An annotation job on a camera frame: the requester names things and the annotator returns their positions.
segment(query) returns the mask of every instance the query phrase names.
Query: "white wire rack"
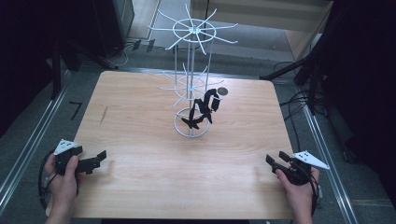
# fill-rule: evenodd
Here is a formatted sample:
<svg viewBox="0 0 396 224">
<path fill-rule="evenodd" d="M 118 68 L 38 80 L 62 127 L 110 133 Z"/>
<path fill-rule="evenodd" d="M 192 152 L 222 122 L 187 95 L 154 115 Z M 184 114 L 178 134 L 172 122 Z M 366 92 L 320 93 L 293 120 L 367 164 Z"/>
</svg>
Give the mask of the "white wire rack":
<svg viewBox="0 0 396 224">
<path fill-rule="evenodd" d="M 170 28 L 170 29 L 153 28 L 150 26 L 148 28 L 153 31 L 173 32 L 174 36 L 177 39 L 174 44 L 172 44 L 169 48 L 167 48 L 167 49 L 175 49 L 175 72 L 174 72 L 174 74 L 172 74 L 170 72 L 163 72 L 163 74 L 166 77 L 169 77 L 174 80 L 174 86 L 172 88 L 159 87 L 159 89 L 165 90 L 165 91 L 174 91 L 176 93 L 176 95 L 179 97 L 178 100 L 172 105 L 172 107 L 175 107 L 182 100 L 190 102 L 189 107 L 185 107 L 176 113 L 175 118 L 174 118 L 174 126 L 175 126 L 175 129 L 180 134 L 182 134 L 184 136 L 198 137 L 198 136 L 201 136 L 202 134 L 206 133 L 206 131 L 209 128 L 209 124 L 210 124 L 209 121 L 206 119 L 205 128 L 200 129 L 200 130 L 195 130 L 193 128 L 189 128 L 184 122 L 181 121 L 181 119 L 189 118 L 189 114 L 193 107 L 194 100 L 202 98 L 205 95 L 205 92 L 207 91 L 208 86 L 217 85 L 222 82 L 222 81 L 220 81 L 220 82 L 216 82 L 216 83 L 207 83 L 208 77 L 209 77 L 210 61 L 212 58 L 213 43 L 214 43 L 215 39 L 222 41 L 222 42 L 229 43 L 229 44 L 237 43 L 237 41 L 230 41 L 230 40 L 220 38 L 217 36 L 219 29 L 233 28 L 237 24 L 230 25 L 230 26 L 215 27 L 214 25 L 212 25 L 209 22 L 209 20 L 210 20 L 210 18 L 212 18 L 215 15 L 215 13 L 217 11 L 216 9 L 205 20 L 198 20 L 198 19 L 193 19 L 191 17 L 187 4 L 185 6 L 186 6 L 186 12 L 187 12 L 188 18 L 180 20 L 180 21 L 177 21 L 177 20 L 163 14 L 160 10 L 158 10 L 160 15 L 175 22 L 172 28 Z M 180 72 L 177 71 L 177 46 L 178 46 L 178 43 L 180 43 L 181 41 L 188 43 L 187 68 L 186 68 L 186 65 L 183 63 L 184 71 L 181 73 L 182 76 L 178 77 L 177 74 L 180 74 Z M 204 55 L 207 55 L 203 44 L 207 44 L 209 42 L 210 42 L 210 50 L 209 50 L 207 66 L 205 67 L 203 72 L 195 75 L 194 62 L 195 62 L 196 50 L 200 49 Z M 194 118 L 197 119 L 201 116 L 202 116 L 201 113 L 199 113 L 199 115 L 195 116 Z"/>
</svg>

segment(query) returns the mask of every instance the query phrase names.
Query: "gray floor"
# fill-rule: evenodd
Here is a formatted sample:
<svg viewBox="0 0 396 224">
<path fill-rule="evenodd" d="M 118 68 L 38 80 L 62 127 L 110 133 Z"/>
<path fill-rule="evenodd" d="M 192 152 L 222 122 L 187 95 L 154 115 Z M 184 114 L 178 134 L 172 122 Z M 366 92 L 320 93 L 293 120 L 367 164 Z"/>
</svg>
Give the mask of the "gray floor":
<svg viewBox="0 0 396 224">
<path fill-rule="evenodd" d="M 171 3 L 171 0 L 162 0 L 162 11 L 166 12 Z M 243 44 L 242 47 L 235 46 L 236 49 L 230 50 L 233 54 L 230 51 L 221 50 L 221 48 L 216 50 L 217 54 L 213 55 L 211 64 L 213 76 L 258 79 L 258 76 L 270 74 L 274 69 L 277 70 L 287 65 L 287 63 L 277 63 L 292 60 L 288 45 L 284 42 L 285 39 L 280 38 L 282 36 L 281 31 L 262 30 L 260 35 L 262 38 L 252 40 L 249 39 L 249 36 L 244 36 L 248 33 L 246 29 L 249 28 L 252 32 L 257 31 L 257 27 L 244 26 L 242 34 L 226 35 L 227 38 L 238 39 L 241 44 L 246 44 Z M 125 50 L 129 60 L 125 65 L 120 66 L 121 71 L 160 73 L 161 70 L 174 69 L 172 51 L 163 49 L 168 45 L 165 42 L 168 38 L 155 33 L 152 34 L 153 37 L 156 39 L 156 44 L 150 52 L 147 52 L 147 47 L 144 45 L 137 50 L 132 50 L 132 48 Z M 262 50 L 257 49 L 255 51 L 254 49 L 257 46 L 262 46 Z M 185 60 L 182 53 L 179 57 L 181 61 Z M 2 182 L 7 180 L 7 175 L 20 155 L 26 154 L 29 158 L 27 161 L 16 163 L 22 164 L 15 168 L 17 170 L 21 168 L 23 172 L 21 180 L 16 179 L 17 182 L 19 181 L 17 187 L 11 189 L 13 193 L 10 195 L 9 201 L 1 203 L 0 223 L 2 224 L 43 223 L 46 219 L 37 196 L 38 167 L 44 155 L 53 149 L 61 138 L 74 139 L 95 83 L 104 71 L 100 66 L 85 57 L 80 56 L 80 59 L 82 62 L 80 70 L 67 73 L 66 77 L 70 76 L 70 78 L 64 83 L 65 89 L 61 94 L 59 104 L 55 104 L 57 110 L 48 120 L 48 126 L 37 137 L 35 144 L 26 143 L 29 143 L 29 138 L 35 132 L 35 127 L 48 106 L 54 104 L 50 101 L 51 85 L 48 85 L 37 95 L 33 103 L 26 108 L 0 139 L 2 153 L 0 157 L 2 164 L 0 179 Z M 118 56 L 109 60 L 114 63 L 123 63 L 125 59 L 121 52 Z M 197 56 L 197 66 L 204 66 L 205 62 L 205 56 Z M 306 87 L 296 87 L 292 82 L 293 77 L 294 73 L 289 72 L 285 76 L 274 80 L 280 103 L 288 101 L 297 92 L 298 88 L 306 89 Z M 70 102 L 82 103 L 82 108 L 74 119 L 71 118 L 76 112 L 76 106 L 70 104 Z M 293 109 L 299 105 L 300 103 L 291 106 Z M 289 114 L 286 106 L 282 106 L 282 113 L 284 117 Z M 325 141 L 325 147 L 332 158 L 332 172 L 338 174 L 356 220 L 359 223 L 396 223 L 395 210 L 379 183 L 377 175 L 364 164 L 350 164 L 344 161 L 340 143 L 335 137 L 330 122 L 321 115 L 316 115 L 315 121 L 318 123 L 320 133 Z M 304 110 L 293 116 L 293 122 L 295 128 L 292 127 L 290 119 L 285 122 L 293 150 L 297 151 L 298 148 L 296 131 L 300 139 L 301 149 L 308 150 L 320 158 L 319 149 L 321 146 L 318 139 L 313 135 Z M 318 210 L 314 215 L 315 223 L 348 223 L 342 205 L 340 205 L 344 199 L 337 196 L 337 187 L 332 184 L 333 178 L 330 172 L 322 170 L 320 184 L 323 187 L 323 198 L 320 200 Z M 289 223 L 288 220 L 250 220 L 250 223 L 262 224 L 267 223 L 267 221 L 270 223 Z M 100 219 L 76 218 L 73 219 L 73 223 L 100 223 Z"/>
</svg>

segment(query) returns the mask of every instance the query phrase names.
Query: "black cable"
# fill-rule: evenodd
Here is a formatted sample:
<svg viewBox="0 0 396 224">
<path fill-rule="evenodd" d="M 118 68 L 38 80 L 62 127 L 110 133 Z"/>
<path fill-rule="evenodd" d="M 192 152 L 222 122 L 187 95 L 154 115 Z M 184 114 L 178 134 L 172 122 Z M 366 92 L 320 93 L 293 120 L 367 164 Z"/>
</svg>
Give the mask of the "black cable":
<svg viewBox="0 0 396 224">
<path fill-rule="evenodd" d="M 54 152 L 55 150 L 51 150 L 49 151 L 46 156 L 44 157 L 43 161 L 41 162 L 40 165 L 40 170 L 38 172 L 38 196 L 40 199 L 40 203 L 41 206 L 43 207 L 44 210 L 47 209 L 47 202 L 46 202 L 46 197 L 47 197 L 47 191 L 48 191 L 48 187 L 50 185 L 50 182 L 53 180 L 53 178 L 55 178 L 55 176 L 57 174 L 55 174 L 55 176 L 49 181 L 49 183 L 47 184 L 46 187 L 43 188 L 42 186 L 42 178 L 43 178 L 43 172 L 44 172 L 44 166 L 46 165 L 47 159 L 49 158 L 49 156 Z"/>
<path fill-rule="evenodd" d="M 301 152 L 300 138 L 299 138 L 299 136 L 298 136 L 297 129 L 296 129 L 296 126 L 295 126 L 295 124 L 294 124 L 293 116 L 291 116 L 290 113 L 291 113 L 291 112 L 290 112 L 290 104 L 289 104 L 290 122 L 291 122 L 291 126 L 293 127 L 294 134 L 295 134 L 296 141 L 297 141 L 297 151 L 298 151 L 298 152 Z"/>
</svg>

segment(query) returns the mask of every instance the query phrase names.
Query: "floor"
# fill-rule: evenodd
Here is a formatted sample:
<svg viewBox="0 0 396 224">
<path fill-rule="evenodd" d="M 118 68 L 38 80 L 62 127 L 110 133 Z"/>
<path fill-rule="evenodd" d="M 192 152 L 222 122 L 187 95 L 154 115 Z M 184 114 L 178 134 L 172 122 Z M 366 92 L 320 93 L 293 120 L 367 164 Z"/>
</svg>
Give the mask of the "floor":
<svg viewBox="0 0 396 224">
<path fill-rule="evenodd" d="M 182 17 L 184 5 L 180 2 L 182 1 L 162 0 L 160 10 L 176 17 L 172 14 L 174 10 Z M 162 27 L 168 22 L 158 16 L 154 27 Z M 214 76 L 257 78 L 294 61 L 281 30 L 238 25 L 229 33 L 224 33 L 223 37 L 239 42 L 235 46 L 217 44 L 214 47 L 213 52 L 216 54 L 212 61 L 213 70 L 211 69 Z M 172 38 L 168 38 L 164 32 L 152 32 L 150 39 L 155 39 L 152 51 L 147 50 L 149 40 L 142 39 L 140 49 L 128 48 L 125 54 L 121 52 L 109 60 L 123 63 L 127 55 L 129 61 L 120 67 L 121 71 L 161 73 L 161 69 L 173 69 L 172 51 L 163 49 L 172 44 Z M 137 39 L 130 39 L 129 44 L 135 41 Z M 60 137 L 74 138 L 97 78 L 103 71 L 83 56 L 80 59 L 83 65 L 79 72 L 65 72 L 64 91 L 59 98 L 49 101 L 51 86 L 48 86 L 0 139 L 2 224 L 45 221 L 46 217 L 36 196 L 37 167 L 50 146 L 57 145 Z M 306 90 L 306 86 L 296 87 L 293 84 L 294 76 L 293 72 L 289 72 L 273 81 L 280 103 L 287 102 L 298 90 Z M 78 112 L 72 102 L 82 104 Z M 396 223 L 396 212 L 376 174 L 364 164 L 346 162 L 329 120 L 321 115 L 311 116 L 306 106 L 301 105 L 301 102 L 290 104 L 291 111 L 301 110 L 292 119 L 285 121 L 293 150 L 297 151 L 299 147 L 307 149 L 332 167 L 331 172 L 321 172 L 323 198 L 314 215 L 315 223 Z M 288 107 L 282 106 L 281 109 L 283 116 L 287 117 L 290 113 Z M 37 127 L 43 128 L 42 131 L 38 132 Z M 76 218 L 72 223 L 100 223 L 100 219 Z M 250 220 L 250 223 L 289 221 Z"/>
</svg>

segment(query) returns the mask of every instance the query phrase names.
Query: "hand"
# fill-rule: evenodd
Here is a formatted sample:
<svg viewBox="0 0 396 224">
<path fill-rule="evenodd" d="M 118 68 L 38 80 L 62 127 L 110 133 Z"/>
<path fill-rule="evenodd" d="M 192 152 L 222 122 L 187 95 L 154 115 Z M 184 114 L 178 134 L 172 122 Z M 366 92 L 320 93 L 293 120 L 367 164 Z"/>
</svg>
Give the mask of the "hand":
<svg viewBox="0 0 396 224">
<path fill-rule="evenodd" d="M 293 212 L 294 222 L 296 224 L 313 223 L 311 212 L 312 196 L 314 192 L 312 191 L 310 183 L 306 183 L 301 186 L 293 185 L 289 182 L 285 174 L 279 169 L 276 170 L 276 175 L 286 191 L 286 196 L 288 197 L 289 205 Z M 312 167 L 311 175 L 317 181 L 319 180 L 318 169 Z"/>
<path fill-rule="evenodd" d="M 50 191 L 52 193 L 52 209 L 46 223 L 69 223 L 77 205 L 77 181 L 75 171 L 78 157 L 73 156 L 67 163 L 64 176 L 56 175 L 55 155 L 51 154 L 44 169 L 49 175 Z"/>
</svg>

